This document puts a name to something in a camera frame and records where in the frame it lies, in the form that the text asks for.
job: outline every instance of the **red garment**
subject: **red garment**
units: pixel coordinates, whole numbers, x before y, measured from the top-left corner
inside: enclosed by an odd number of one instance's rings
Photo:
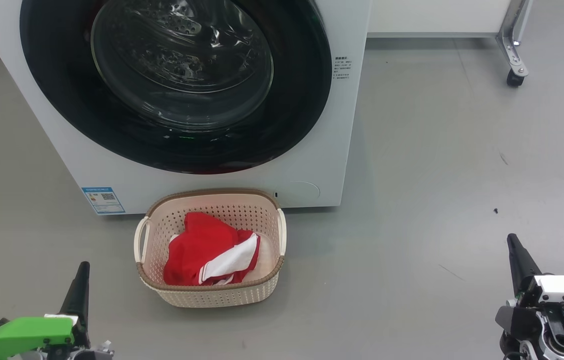
[[[235,230],[203,212],[189,212],[184,218],[184,232],[173,239],[168,246],[168,260],[164,266],[164,281],[168,285],[213,285],[215,282],[233,276],[231,283],[240,283],[244,276],[257,264],[259,241],[255,255],[247,269],[226,276],[209,278],[200,284],[200,271],[207,262],[225,251],[241,244],[253,232]]]

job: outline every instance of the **basket handle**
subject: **basket handle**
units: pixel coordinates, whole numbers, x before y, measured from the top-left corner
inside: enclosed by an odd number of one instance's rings
[[[282,209],[277,209],[279,216],[279,237],[280,237],[280,255],[284,256],[286,253],[286,217]]]
[[[144,249],[142,253],[140,253],[140,236],[142,235],[142,230],[146,227],[146,231],[144,232]],[[133,244],[133,250],[135,251],[135,262],[144,264],[144,260],[146,259],[146,248],[149,244],[149,231],[151,230],[151,222],[149,221],[149,217],[145,216],[143,219],[140,220],[140,223],[137,225],[135,229],[135,243]]]

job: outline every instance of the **basket rim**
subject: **basket rim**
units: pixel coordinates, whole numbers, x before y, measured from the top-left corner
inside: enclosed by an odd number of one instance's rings
[[[170,194],[169,196],[164,196],[163,198],[161,198],[160,200],[158,200],[156,203],[153,204],[153,206],[151,208],[149,208],[149,210],[146,212],[146,217],[151,217],[151,215],[153,214],[153,212],[155,212],[155,210],[160,207],[161,205],[163,205],[164,203],[166,203],[167,201],[171,201],[174,199],[181,199],[181,198],[194,198],[194,197],[198,197],[198,196],[207,196],[207,195],[256,195],[256,196],[262,196],[263,198],[266,198],[268,201],[270,201],[276,209],[280,209],[279,203],[277,203],[277,200],[275,200],[274,197],[270,196],[270,194],[266,193],[265,191],[259,191],[258,189],[243,189],[243,188],[218,188],[218,189],[205,189],[205,190],[195,190],[195,191],[185,191],[185,192],[181,192],[181,193],[175,193],[175,194]],[[248,281],[248,282],[241,282],[238,284],[227,284],[227,285],[208,285],[208,286],[181,286],[181,285],[165,285],[165,284],[158,284],[155,281],[151,280],[149,278],[149,276],[146,274],[146,271],[144,271],[144,264],[142,264],[142,262],[136,262],[136,266],[137,266],[137,271],[140,273],[140,278],[142,278],[142,281],[144,281],[144,283],[150,287],[153,290],[156,291],[160,291],[160,292],[217,292],[217,291],[222,291],[222,290],[236,290],[236,289],[244,289],[244,288],[251,288],[251,287],[257,287],[259,285],[262,285],[264,283],[267,283],[268,281],[270,281],[272,278],[275,277],[275,275],[277,275],[277,273],[279,273],[280,269],[282,268],[282,265],[284,264],[284,255],[280,255],[277,258],[277,264],[275,265],[275,268],[272,269],[272,271],[270,273],[268,273],[268,275],[258,279],[258,280],[252,280],[252,281]]]

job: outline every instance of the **front-loading washing machine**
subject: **front-loading washing machine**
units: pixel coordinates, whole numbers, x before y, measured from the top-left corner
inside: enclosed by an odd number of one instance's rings
[[[0,57],[98,214],[341,202],[371,0],[0,0]]]

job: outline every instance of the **beige plastic basket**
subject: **beige plastic basket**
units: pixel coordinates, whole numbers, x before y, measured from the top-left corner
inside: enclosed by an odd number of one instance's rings
[[[172,235],[184,231],[184,215],[191,211],[205,212],[236,229],[253,230],[259,234],[261,259],[249,275],[256,276],[258,272],[261,277],[249,280],[247,276],[240,284],[208,287],[167,285],[163,271],[168,259],[168,244]],[[142,233],[144,246],[140,245]],[[270,251],[268,256],[263,256],[266,242]],[[135,231],[135,262],[140,278],[165,301],[182,308],[220,308],[266,299],[277,285],[285,252],[284,212],[274,198],[251,189],[213,189],[167,196],[149,209]]]

